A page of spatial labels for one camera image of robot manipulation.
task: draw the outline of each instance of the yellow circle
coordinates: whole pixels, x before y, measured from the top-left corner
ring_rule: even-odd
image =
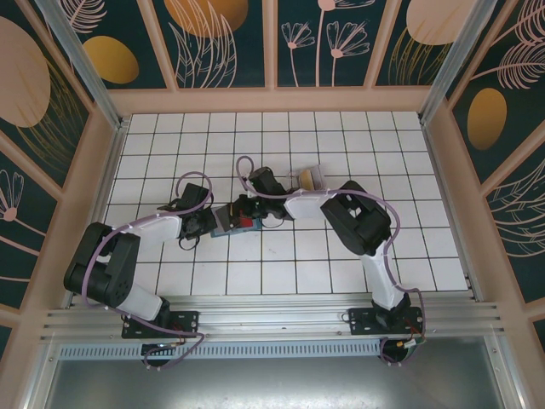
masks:
[[[501,92],[482,89],[471,102],[468,114],[468,136],[471,144],[484,151],[494,145],[502,133],[508,105]]]
[[[221,15],[225,17],[232,31],[237,30],[248,15],[248,0],[164,0],[170,16],[185,32],[197,37],[219,37],[223,31],[212,18],[209,3],[218,20]]]
[[[83,44],[87,55],[102,79],[126,84],[138,77],[138,61],[130,49],[112,37],[92,37]]]

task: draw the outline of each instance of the metal plate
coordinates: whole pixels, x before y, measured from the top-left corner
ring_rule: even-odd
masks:
[[[170,322],[167,327],[169,329],[174,329],[176,326],[179,326],[183,331],[197,332],[198,311],[173,311],[170,313]],[[121,338],[123,339],[157,339],[173,337],[175,336],[172,334],[152,330],[132,319],[125,320],[123,323],[123,330],[121,331]]]
[[[350,308],[348,310],[352,335],[410,335],[410,326],[405,324],[405,320],[408,320],[418,331],[422,332],[422,322],[418,322],[418,317],[422,317],[422,310],[419,307],[409,307],[405,310],[402,319],[399,320],[399,324],[391,331],[386,331],[376,322],[373,308]]]

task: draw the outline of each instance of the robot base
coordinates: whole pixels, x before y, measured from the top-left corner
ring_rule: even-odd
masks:
[[[348,324],[352,335],[410,335],[410,325],[407,324],[407,320],[422,332],[422,310],[419,307],[405,308],[390,330],[379,324],[376,320],[376,310],[372,307],[350,308],[348,310]]]
[[[174,331],[197,332],[198,330],[198,311],[172,311],[169,315],[169,323],[165,328]],[[133,319],[123,318],[123,330],[121,331],[123,339],[157,339],[157,338],[176,338],[176,335],[166,334],[155,331],[142,325]]]

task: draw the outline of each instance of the vent slot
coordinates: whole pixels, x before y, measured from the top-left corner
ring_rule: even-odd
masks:
[[[328,356],[372,356],[379,354],[378,339],[341,341],[259,342],[259,343],[203,343],[188,359],[244,359],[244,358],[318,358]],[[189,345],[154,352],[150,360],[177,358]],[[150,345],[73,344],[64,345],[59,360],[141,360]]]

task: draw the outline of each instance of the white tile floor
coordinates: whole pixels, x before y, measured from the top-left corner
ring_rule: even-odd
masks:
[[[352,179],[391,201],[402,223],[393,245],[401,284],[467,289],[414,112],[134,115],[106,223],[118,226],[153,213],[175,197],[176,177],[191,170],[212,177],[217,204],[234,200],[242,192],[233,170],[241,154],[271,167],[286,187],[290,172],[320,163],[328,187]],[[278,227],[207,235],[191,251],[173,240],[141,253],[136,282],[165,296],[368,291],[357,257],[327,223],[264,222]]]

